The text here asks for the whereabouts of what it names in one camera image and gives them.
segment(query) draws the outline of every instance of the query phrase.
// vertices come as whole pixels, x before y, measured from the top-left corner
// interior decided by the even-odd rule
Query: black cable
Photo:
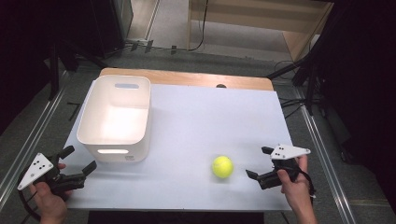
[[[287,105],[282,105],[281,108],[284,109],[286,107],[293,106],[293,105],[302,105],[302,102],[295,102],[295,103],[291,103],[291,104],[287,104]]]
[[[209,3],[209,0],[206,0],[206,6],[205,6],[205,14],[204,14],[204,22],[202,24],[202,38],[201,38],[201,43],[199,43],[198,47],[196,47],[195,49],[188,49],[188,51],[194,51],[198,48],[201,47],[202,43],[204,43],[204,38],[205,38],[205,21],[206,21],[206,12],[207,12],[207,5]]]
[[[203,35],[203,29],[201,28],[201,21],[198,21],[198,29],[199,29],[200,34]]]
[[[286,102],[283,102],[281,105],[282,108],[288,107],[290,105],[297,105],[300,103],[305,102],[305,99],[296,99],[296,100],[288,100]]]
[[[197,50],[198,48],[200,48],[200,47],[202,46],[202,44],[204,43],[204,39],[205,39],[205,22],[206,22],[206,13],[207,13],[207,5],[208,5],[208,3],[209,3],[209,0],[206,0],[205,14],[204,14],[204,22],[203,22],[203,25],[202,25],[202,32],[201,32],[201,34],[202,34],[201,42],[199,43],[199,45],[198,45],[195,49],[169,49],[169,48],[161,48],[161,47],[150,47],[150,48],[151,48],[151,49],[172,50],[172,51],[187,51],[187,52],[189,52],[189,51],[195,51],[195,50]],[[143,47],[143,48],[146,48],[146,47],[147,47],[147,46],[145,46],[145,45],[140,45],[140,44],[132,44],[132,46],[133,46],[133,45],[137,45],[138,47]],[[124,50],[124,49],[131,48],[132,46],[127,46],[127,47],[125,47],[125,48],[123,48],[123,49],[118,49],[118,50],[115,50],[115,51],[113,51],[113,52],[111,52],[111,53],[115,53],[115,52],[118,52],[118,51],[122,51],[122,50]]]
[[[21,174],[20,174],[20,176],[19,176],[19,178],[18,178],[18,183],[21,183],[21,181],[22,181],[22,179],[23,179],[23,176],[26,174],[26,172],[27,172],[28,169],[29,169],[29,166],[27,166],[27,167],[25,167],[25,168],[23,169],[23,171],[21,172]],[[24,197],[24,195],[23,195],[22,190],[18,190],[18,194],[19,194],[19,196],[20,196],[21,202],[23,203],[24,209],[29,213],[29,216],[33,217],[33,218],[34,218],[35,220],[37,220],[37,221],[40,221],[41,216],[40,216],[38,213],[36,213],[35,210],[32,209],[32,208],[29,206],[29,203],[28,203],[30,200],[32,200],[32,198],[33,198],[34,196],[31,197],[31,198],[29,199],[29,201],[26,201],[26,199],[25,199],[25,197]]]
[[[288,117],[290,117],[292,114],[294,114],[298,109],[300,109],[303,105],[299,105],[295,110],[293,110],[291,113],[289,113],[285,119],[287,119]]]
[[[26,202],[29,203],[36,195],[37,191],[28,200],[26,200]]]
[[[29,219],[30,216],[31,216],[30,214],[26,215],[25,218],[23,219],[23,221],[21,222],[21,224],[26,223],[26,221]]]
[[[72,103],[72,102],[67,102],[67,104],[68,104],[68,105],[75,105],[75,106],[76,106],[75,110],[73,111],[72,115],[71,115],[70,118],[69,118],[69,121],[71,121],[71,120],[73,119],[73,117],[77,114],[77,112],[78,112],[79,107],[81,106],[81,104],[79,104],[79,103]]]
[[[283,219],[285,219],[286,223],[290,224],[288,218],[286,217],[285,213],[281,212]]]
[[[288,101],[288,100],[297,100],[297,99],[287,99],[287,98],[282,98],[282,97],[278,97],[278,99],[279,100],[286,100],[286,101]]]
[[[293,168],[286,167],[286,166],[276,166],[275,168],[277,170],[297,171],[298,173],[302,174],[305,177],[305,179],[308,180],[308,183],[309,183],[309,196],[311,198],[311,203],[313,204],[316,190],[314,188],[314,184],[313,184],[311,176],[309,176],[309,174],[304,172],[300,167],[298,167],[296,169],[293,169]]]
[[[280,63],[291,63],[291,64],[294,65],[294,61],[290,61],[290,60],[280,61],[280,62],[278,62],[278,63],[275,64],[275,66],[274,66],[274,72],[276,72],[276,67],[277,67]],[[282,78],[282,79],[291,80],[290,78],[285,78],[285,77],[282,77],[282,76],[279,76],[279,77]]]

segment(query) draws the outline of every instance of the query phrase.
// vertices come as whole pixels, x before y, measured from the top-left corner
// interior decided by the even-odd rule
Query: finger
[[[37,194],[40,197],[44,197],[46,195],[51,194],[50,186],[45,182],[39,182],[35,184],[35,189],[37,190]]]
[[[308,172],[308,157],[306,155],[299,157],[298,166],[300,166],[302,171],[306,173]]]
[[[30,190],[30,193],[31,193],[31,194],[36,193],[36,189],[35,189],[35,186],[34,186],[33,184],[30,184],[30,185],[29,185],[29,190]]]
[[[58,163],[58,168],[59,169],[64,169],[64,168],[66,168],[66,164],[64,164],[64,163]]]
[[[288,172],[286,172],[285,170],[278,170],[276,173],[277,176],[279,176],[280,182],[282,182],[282,184],[288,185],[291,183]]]
[[[64,192],[64,194],[67,195],[67,196],[72,195],[72,193],[73,193],[73,190],[68,190],[68,191]]]

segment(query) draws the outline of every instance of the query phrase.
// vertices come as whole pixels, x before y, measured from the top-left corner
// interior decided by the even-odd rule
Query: white storage bin
[[[99,161],[141,161],[149,153],[150,82],[145,77],[95,80],[77,138]]]

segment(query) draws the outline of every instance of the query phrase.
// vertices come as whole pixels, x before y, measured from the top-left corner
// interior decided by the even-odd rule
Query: cable
[[[188,49],[188,51],[194,51],[198,48],[201,47],[202,43],[204,43],[204,38],[205,38],[205,21],[206,21],[206,12],[207,12],[207,5],[209,3],[209,0],[206,0],[206,6],[205,6],[205,14],[204,14],[204,22],[202,24],[202,38],[201,38],[201,43],[195,48],[195,49]]]
[[[278,63],[275,64],[275,66],[274,66],[274,72],[276,72],[276,67],[277,67],[280,63],[291,63],[291,64],[294,65],[294,61],[290,61],[290,60],[280,61],[280,62],[278,62]],[[279,76],[279,77],[282,78],[282,79],[291,80],[291,79],[289,79],[289,78],[285,78],[285,77],[282,77],[282,76]]]
[[[297,105],[297,104],[304,103],[304,102],[305,102],[305,99],[288,100],[288,101],[283,102],[282,104],[280,104],[280,106],[282,108],[285,108],[285,107],[288,107],[288,106],[291,106],[291,105]]]
[[[25,218],[23,219],[23,221],[21,222],[21,224],[26,223],[26,221],[29,219],[30,216],[31,216],[30,214],[26,215]]]
[[[297,110],[299,110],[303,105],[299,105],[295,110],[293,110],[291,113],[289,113],[285,119],[287,119],[288,117],[290,117],[292,114],[294,114]]]
[[[287,99],[287,98],[282,98],[282,97],[278,97],[279,100],[294,100],[294,99]]]
[[[198,11],[199,11],[198,17],[201,18],[201,8],[200,7],[198,8]],[[203,29],[201,28],[201,21],[198,21],[198,28],[199,28],[199,32],[200,32],[201,36],[204,38]]]
[[[26,172],[27,172],[28,169],[29,169],[29,166],[27,166],[27,167],[25,167],[25,168],[23,169],[23,171],[21,172],[21,174],[20,174],[20,176],[19,176],[19,178],[18,178],[18,183],[21,183],[21,181],[22,181],[22,179],[23,179],[23,176],[26,174]],[[30,200],[32,200],[32,199],[35,197],[35,195],[32,196],[31,198],[29,198],[28,201],[26,201],[26,199],[25,199],[25,197],[24,197],[24,195],[23,195],[22,190],[18,190],[18,194],[19,194],[19,196],[20,196],[21,202],[23,203],[24,209],[29,213],[29,216],[33,217],[33,218],[34,218],[35,220],[37,220],[37,221],[40,221],[41,216],[40,216],[38,213],[36,213],[35,210],[32,209],[32,208],[29,206],[29,203],[28,203]]]
[[[314,184],[313,184],[311,176],[309,176],[309,174],[304,172],[300,167],[294,169],[294,168],[290,168],[290,167],[287,167],[287,166],[276,166],[275,168],[277,170],[297,171],[298,173],[302,174],[305,177],[305,179],[308,180],[308,183],[309,183],[309,196],[311,198],[311,204],[313,204],[316,190],[314,188]]]
[[[196,47],[196,48],[194,48],[194,49],[169,49],[169,48],[161,48],[161,47],[149,47],[150,49],[163,49],[163,50],[172,50],[172,51],[187,51],[187,52],[189,52],[189,51],[195,51],[195,50],[197,50],[198,48],[200,48],[201,46],[202,46],[202,44],[204,43],[204,39],[205,39],[205,22],[206,22],[206,13],[207,13],[207,6],[208,6],[208,3],[209,3],[209,0],[206,0],[206,4],[205,4],[205,14],[204,14],[204,20],[203,20],[203,25],[202,25],[202,32],[201,32],[201,24],[200,23],[198,23],[198,25],[199,25],[199,27],[200,27],[200,32],[201,32],[201,34],[202,34],[202,38],[201,38],[201,42],[199,43],[199,45]],[[115,51],[112,51],[112,52],[110,52],[110,53],[116,53],[116,52],[118,52],[118,51],[122,51],[122,50],[124,50],[124,49],[128,49],[128,48],[132,48],[133,46],[138,46],[138,47],[143,47],[143,48],[146,48],[147,46],[145,46],[145,45],[140,45],[140,44],[132,44],[132,46],[126,46],[126,47],[124,47],[123,49],[118,49],[118,50],[115,50]]]
[[[285,219],[286,223],[290,224],[288,221],[288,218],[286,217],[284,212],[281,212],[280,214],[282,214],[283,219]]]
[[[29,203],[36,195],[37,191],[28,200],[26,200],[26,202]]]

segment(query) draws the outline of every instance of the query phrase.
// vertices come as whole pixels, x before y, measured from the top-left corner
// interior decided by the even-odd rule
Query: wooden table
[[[152,84],[187,85],[217,87],[222,84],[230,89],[246,89],[257,91],[273,91],[274,87],[268,78],[264,77],[235,77],[203,73],[172,72],[147,69],[119,69],[105,68],[100,76],[125,75],[146,77]]]

